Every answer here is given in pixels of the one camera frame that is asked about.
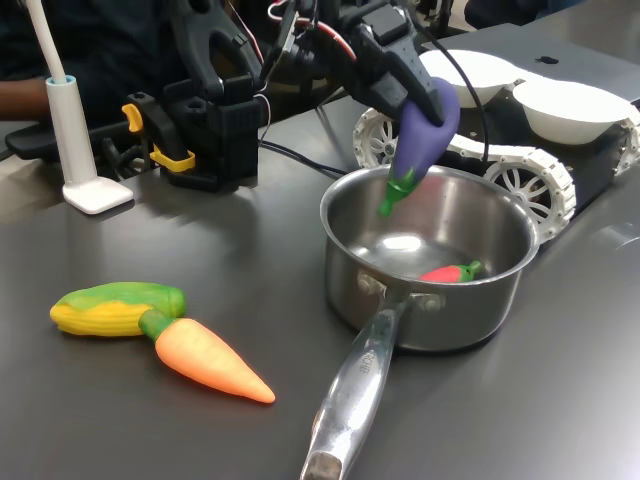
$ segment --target black cable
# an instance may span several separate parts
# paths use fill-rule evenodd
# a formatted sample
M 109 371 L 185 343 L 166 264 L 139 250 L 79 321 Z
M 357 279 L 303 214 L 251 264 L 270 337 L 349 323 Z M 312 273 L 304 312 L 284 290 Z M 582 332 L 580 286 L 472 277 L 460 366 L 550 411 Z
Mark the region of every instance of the black cable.
M 339 168 L 334 168 L 328 165 L 323 165 L 321 163 L 314 162 L 310 158 L 305 157 L 304 155 L 302 155 L 299 152 L 296 152 L 295 150 L 292 150 L 283 145 L 279 145 L 277 143 L 269 142 L 268 140 L 263 140 L 260 146 L 262 148 L 266 148 L 267 150 L 271 150 L 272 152 L 276 152 L 281 155 L 285 155 L 289 158 L 293 158 L 294 160 L 298 160 L 303 165 L 306 165 L 307 167 L 315 168 L 316 170 L 324 170 L 327 172 L 335 173 L 337 175 L 347 174 L 347 172 L 345 172 L 344 170 L 340 170 Z
M 478 108 L 478 110 L 480 110 L 480 122 L 482 122 L 482 135 L 484 136 L 484 153 L 482 154 L 482 160 L 485 162 L 488 161 L 489 159 L 489 127 L 487 126 L 487 119 L 484 114 L 484 109 L 482 108 L 482 103 L 480 102 L 480 99 L 478 98 L 478 94 L 476 93 L 476 89 L 473 88 L 473 85 L 471 85 L 469 78 L 464 73 L 462 68 L 460 68 L 460 65 L 458 64 L 458 62 L 456 62 L 455 59 L 451 56 L 451 54 L 447 51 L 447 49 L 436 39 L 436 37 L 433 36 L 433 34 L 427 28 L 425 28 L 420 23 L 420 21 L 418 20 L 418 17 L 416 16 L 415 10 L 410 10 L 409 15 L 411 16 L 411 20 L 416 30 L 418 30 L 422 35 L 427 37 L 427 40 L 433 43 L 436 46 L 436 48 L 442 52 L 442 54 L 447 58 L 447 60 L 449 60 L 453 65 L 453 67 L 458 71 L 458 73 L 462 77 L 462 80 L 464 80 L 464 83 L 467 85 L 467 88 L 469 89 L 469 93 L 471 94 L 471 97 L 473 97 L 473 101 L 475 102 L 476 107 Z

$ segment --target saucepan handle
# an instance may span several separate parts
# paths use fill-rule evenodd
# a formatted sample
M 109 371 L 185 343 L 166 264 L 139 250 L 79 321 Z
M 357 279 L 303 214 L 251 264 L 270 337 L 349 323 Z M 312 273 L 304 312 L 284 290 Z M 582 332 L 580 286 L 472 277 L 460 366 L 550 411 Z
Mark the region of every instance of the saucepan handle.
M 373 421 L 407 299 L 388 299 L 360 331 L 313 424 L 301 480 L 343 480 Z

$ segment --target carrot green top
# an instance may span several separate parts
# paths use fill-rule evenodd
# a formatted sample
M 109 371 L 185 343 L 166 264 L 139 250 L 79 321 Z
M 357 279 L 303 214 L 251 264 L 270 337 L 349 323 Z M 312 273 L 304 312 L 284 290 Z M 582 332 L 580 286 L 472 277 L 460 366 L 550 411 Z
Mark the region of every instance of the carrot green top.
M 174 317 L 185 312 L 182 290 L 157 283 L 115 282 L 71 292 L 58 301 L 76 310 L 89 310 L 101 303 L 120 301 L 129 305 L 150 305 Z
M 140 327 L 140 330 L 142 330 L 142 333 L 155 343 L 155 341 L 158 340 L 158 337 L 162 335 L 162 332 L 164 332 L 167 327 L 176 320 L 178 319 L 169 317 L 160 310 L 152 308 L 140 316 L 138 326 Z

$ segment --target toy carrot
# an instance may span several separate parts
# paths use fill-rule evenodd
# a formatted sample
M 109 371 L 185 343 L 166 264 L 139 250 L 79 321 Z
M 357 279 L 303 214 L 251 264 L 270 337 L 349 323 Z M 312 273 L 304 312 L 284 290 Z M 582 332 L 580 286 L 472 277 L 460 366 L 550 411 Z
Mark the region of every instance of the toy carrot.
M 482 270 L 482 263 L 477 260 L 471 262 L 471 265 L 449 265 L 448 267 L 438 268 L 432 272 L 425 273 L 420 277 L 423 282 L 438 283 L 464 283 L 470 282 L 475 274 Z
M 170 318 L 159 310 L 140 317 L 140 329 L 156 344 L 167 366 L 211 388 L 258 402 L 275 395 L 220 337 L 190 318 Z

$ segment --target stainless steel saucepan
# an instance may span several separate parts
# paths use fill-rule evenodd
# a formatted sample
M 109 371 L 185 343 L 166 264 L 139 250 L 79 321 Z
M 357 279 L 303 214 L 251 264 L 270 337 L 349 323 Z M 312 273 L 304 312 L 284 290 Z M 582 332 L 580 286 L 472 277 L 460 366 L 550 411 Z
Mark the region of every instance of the stainless steel saucepan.
M 522 269 L 538 251 L 536 225 L 518 200 L 481 177 L 433 167 L 390 217 L 377 213 L 389 167 L 360 170 L 325 193 L 326 293 L 360 329 L 316 416 L 302 480 L 342 480 L 373 421 L 394 345 L 459 350 L 504 321 Z M 479 260 L 464 284 L 419 277 Z

